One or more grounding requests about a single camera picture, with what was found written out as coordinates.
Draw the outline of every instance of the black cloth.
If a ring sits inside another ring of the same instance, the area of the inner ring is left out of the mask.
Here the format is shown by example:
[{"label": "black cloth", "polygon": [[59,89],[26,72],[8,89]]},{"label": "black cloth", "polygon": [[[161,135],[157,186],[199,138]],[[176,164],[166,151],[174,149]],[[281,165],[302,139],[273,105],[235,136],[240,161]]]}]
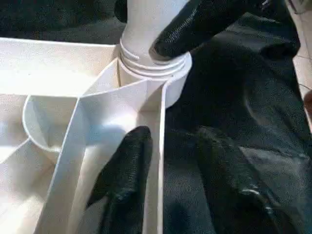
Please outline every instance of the black cloth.
[{"label": "black cloth", "polygon": [[[299,46],[291,19],[277,22],[247,13],[193,51],[181,97],[166,111],[165,234],[240,233],[230,226],[233,219],[212,222],[212,211],[232,198],[207,205],[204,188],[209,197],[220,184],[206,186],[202,179],[194,137],[200,126],[230,137],[282,211],[293,215],[288,224],[294,232],[312,233],[311,135],[292,62]],[[270,233],[268,223],[250,220],[254,214],[249,210],[242,223]],[[221,225],[230,228],[221,232]]]}]

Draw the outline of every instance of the black fabric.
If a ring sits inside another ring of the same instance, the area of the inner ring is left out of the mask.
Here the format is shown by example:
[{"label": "black fabric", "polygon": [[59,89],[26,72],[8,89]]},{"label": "black fabric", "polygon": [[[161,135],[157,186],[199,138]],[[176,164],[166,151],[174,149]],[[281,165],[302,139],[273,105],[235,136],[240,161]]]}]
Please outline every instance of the black fabric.
[{"label": "black fabric", "polygon": [[125,136],[112,159],[98,175],[87,205],[90,207],[103,197],[108,198],[98,233],[142,232],[145,186],[152,147],[149,128],[135,128]]},{"label": "black fabric", "polygon": [[[293,214],[289,223],[294,223],[296,232],[312,233],[311,134],[292,62],[299,46],[288,17],[281,23],[247,13],[192,52],[193,67],[181,97],[166,111],[165,234],[218,234],[222,225],[230,226],[226,233],[238,233],[229,224],[233,219],[212,222],[213,214],[203,205],[202,188],[209,197],[218,187],[206,186],[199,177],[197,140],[192,136],[200,126],[217,128],[229,136],[275,194],[283,213]],[[168,189],[180,178],[180,186]],[[176,195],[185,193],[189,199]],[[224,202],[215,206],[224,206]],[[209,209],[213,213],[215,207],[210,204]],[[196,219],[191,218],[194,210],[198,211]],[[250,220],[254,210],[241,214],[241,222],[253,222],[260,233],[272,230],[265,220]]]},{"label": "black fabric", "polygon": [[218,234],[301,233],[297,209],[281,205],[229,137],[200,128],[195,155]]}]

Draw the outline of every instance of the gloved finger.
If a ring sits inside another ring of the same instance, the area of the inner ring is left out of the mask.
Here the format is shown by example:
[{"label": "gloved finger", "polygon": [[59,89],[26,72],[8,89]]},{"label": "gloved finger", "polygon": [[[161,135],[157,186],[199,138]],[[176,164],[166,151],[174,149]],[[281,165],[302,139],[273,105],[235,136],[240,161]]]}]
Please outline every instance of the gloved finger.
[{"label": "gloved finger", "polygon": [[127,0],[117,0],[115,3],[115,16],[120,22],[126,23],[128,12],[127,12]]},{"label": "gloved finger", "polygon": [[158,36],[150,49],[157,60],[191,51],[235,22],[247,10],[246,0],[191,0]]}]

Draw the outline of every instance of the white surface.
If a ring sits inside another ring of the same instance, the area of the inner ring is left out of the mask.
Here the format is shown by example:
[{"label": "white surface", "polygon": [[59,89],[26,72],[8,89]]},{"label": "white surface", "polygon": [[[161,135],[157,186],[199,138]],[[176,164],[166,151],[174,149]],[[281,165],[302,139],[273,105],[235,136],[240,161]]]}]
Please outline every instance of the white surface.
[{"label": "white surface", "polygon": [[82,95],[118,54],[115,45],[0,38],[0,94]]}]

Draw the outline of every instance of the white plastic part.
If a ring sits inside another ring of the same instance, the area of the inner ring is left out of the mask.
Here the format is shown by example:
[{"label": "white plastic part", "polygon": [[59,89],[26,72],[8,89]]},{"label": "white plastic part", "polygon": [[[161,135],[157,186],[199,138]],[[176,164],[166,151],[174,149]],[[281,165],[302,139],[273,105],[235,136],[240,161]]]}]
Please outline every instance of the white plastic part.
[{"label": "white plastic part", "polygon": [[[177,12],[173,2],[168,4]],[[142,60],[147,69],[136,70],[119,53],[119,46],[0,39],[0,94],[13,93],[0,95],[6,110],[0,123],[10,126],[0,131],[1,152],[10,148],[0,161],[0,186],[5,188],[0,208],[6,210],[0,213],[0,233],[81,233],[98,173],[127,132],[146,125],[153,155],[143,233],[162,234],[165,109],[179,98],[192,60],[189,53],[178,59],[181,63],[158,64],[147,57]],[[8,196],[13,205],[5,208]]]},{"label": "white plastic part", "polygon": [[23,109],[23,126],[28,137],[38,147],[51,154],[56,163],[69,120],[77,99],[75,97],[29,96]]},{"label": "white plastic part", "polygon": [[171,61],[153,60],[149,49],[188,0],[128,0],[128,19],[120,39],[121,59],[128,69],[142,76],[170,78],[185,64],[185,55]]}]

